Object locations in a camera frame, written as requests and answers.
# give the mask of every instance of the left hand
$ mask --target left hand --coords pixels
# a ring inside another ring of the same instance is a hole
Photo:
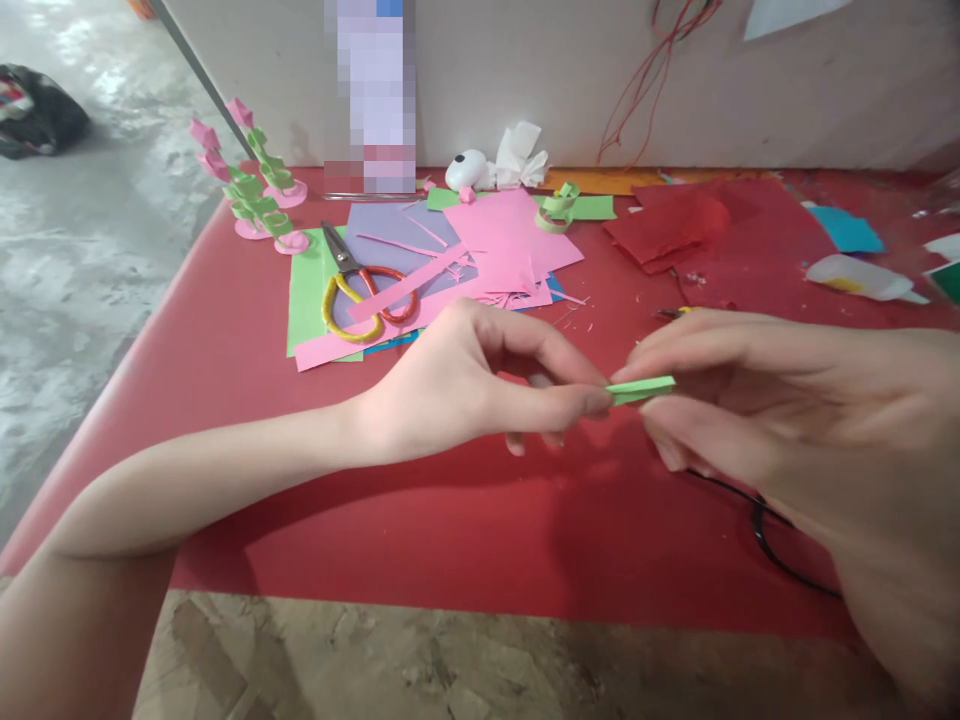
[[[548,444],[562,445],[562,433],[580,418],[611,406],[607,384],[553,326],[456,300],[357,398],[374,450],[368,464],[425,457],[494,433],[507,433],[507,447],[518,456],[522,433],[543,433]]]

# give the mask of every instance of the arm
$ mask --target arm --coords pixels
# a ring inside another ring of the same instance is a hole
[[[129,717],[177,547],[205,526],[313,478],[484,434],[511,433],[517,452],[518,433],[609,407],[605,384],[551,326],[457,302],[357,398],[134,455],[80,494],[0,597],[0,717]]]

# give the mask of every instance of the purple paper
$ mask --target purple paper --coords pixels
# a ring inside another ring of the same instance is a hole
[[[347,231],[344,233],[343,240],[350,248],[353,257],[361,265],[381,265],[399,270],[404,275],[409,275],[417,268],[426,265],[432,258],[376,240],[357,237],[357,233],[373,235],[437,254],[443,253],[447,249],[424,232],[423,228],[410,222],[407,216],[429,228],[450,247],[460,242],[443,213],[427,210],[426,201],[413,206],[405,206],[403,203],[354,203],[350,208],[350,219],[347,221]],[[460,270],[462,273],[460,284],[477,277],[476,268],[461,266]],[[359,276],[350,276],[348,282],[350,287],[356,290],[361,297],[367,298],[370,296],[370,291],[367,290]],[[395,281],[375,275],[374,282],[378,289],[383,290]],[[457,285],[457,282],[453,276],[449,272],[442,272],[420,288],[420,297],[433,295],[455,285]],[[401,310],[407,306],[407,300],[408,298],[404,298],[404,300],[394,303],[390,306],[390,309]],[[337,295],[337,301],[333,307],[333,318],[340,327],[349,327],[354,324],[355,321],[347,312],[352,304],[353,301],[344,297],[343,293]]]

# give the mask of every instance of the scissor handle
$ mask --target scissor handle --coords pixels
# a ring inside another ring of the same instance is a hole
[[[380,267],[379,265],[367,265],[360,270],[360,277],[363,278],[364,284],[367,286],[367,290],[370,291],[370,296],[373,297],[376,295],[379,290],[373,282],[372,275],[384,275],[385,277],[391,277],[398,282],[400,280],[406,279],[404,275],[399,270],[394,270],[393,268]],[[410,293],[410,304],[407,305],[407,309],[403,311],[402,315],[394,315],[387,308],[384,308],[380,311],[380,317],[386,320],[391,325],[403,325],[407,320],[412,318],[417,310],[420,309],[420,294],[414,290]]]
[[[383,335],[383,321],[380,320],[379,315],[373,316],[373,329],[364,335],[354,335],[353,333],[348,333],[346,330],[337,325],[333,319],[333,303],[337,299],[338,288],[355,303],[363,302],[363,298],[360,297],[352,287],[347,285],[347,280],[343,277],[343,273],[337,273],[331,277],[330,281],[327,283],[327,291],[323,294],[322,315],[323,321],[327,324],[327,329],[342,340],[359,344],[372,342]]]

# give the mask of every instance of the concrete floor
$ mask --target concrete floor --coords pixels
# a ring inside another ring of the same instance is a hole
[[[158,21],[124,0],[0,0],[0,62],[54,78],[91,134],[0,157],[0,547],[222,198],[191,115],[243,151]]]

